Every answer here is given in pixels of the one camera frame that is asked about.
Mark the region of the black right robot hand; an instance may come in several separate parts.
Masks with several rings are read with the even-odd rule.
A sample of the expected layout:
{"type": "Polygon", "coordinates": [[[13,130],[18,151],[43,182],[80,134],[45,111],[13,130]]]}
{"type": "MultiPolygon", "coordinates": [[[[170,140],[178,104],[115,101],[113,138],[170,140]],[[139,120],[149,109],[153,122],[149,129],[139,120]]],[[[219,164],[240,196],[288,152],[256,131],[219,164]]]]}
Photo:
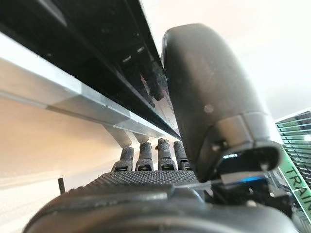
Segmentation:
{"type": "Polygon", "coordinates": [[[26,233],[294,233],[291,196],[266,172],[283,148],[265,104],[225,41],[202,24],[166,31],[162,60],[181,140],[179,168],[115,166],[47,203],[26,233]]]}

